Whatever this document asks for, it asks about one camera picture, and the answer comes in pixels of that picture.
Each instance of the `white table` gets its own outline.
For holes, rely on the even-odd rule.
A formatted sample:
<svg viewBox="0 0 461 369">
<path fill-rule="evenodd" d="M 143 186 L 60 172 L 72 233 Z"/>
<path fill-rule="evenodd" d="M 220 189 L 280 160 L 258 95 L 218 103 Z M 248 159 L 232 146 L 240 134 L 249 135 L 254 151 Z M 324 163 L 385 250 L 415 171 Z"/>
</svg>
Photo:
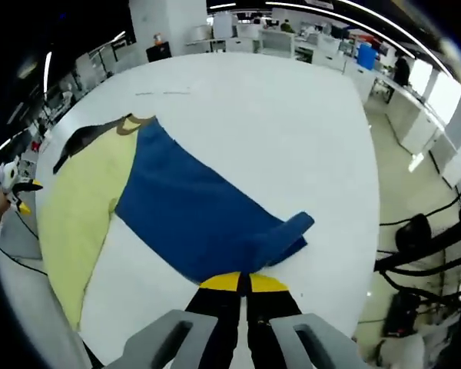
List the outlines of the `white table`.
<svg viewBox="0 0 461 369">
<path fill-rule="evenodd" d="M 147 92 L 152 95 L 137 95 Z M 366 116 L 349 78 L 239 53 L 187 55 L 125 71 L 53 128 L 38 160 L 37 178 L 45 185 L 38 208 L 71 133 L 128 112 L 157 115 L 183 148 L 271 214 L 312 215 L 308 245 L 262 273 L 287 284 L 302 312 L 353 333 L 376 256 L 379 189 Z M 196 290 L 114 217 L 87 289 L 80 334 L 109 364 L 132 334 L 167 310 L 185 309 Z M 232 367 L 252 367 L 242 315 L 241 323 Z"/>
</svg>

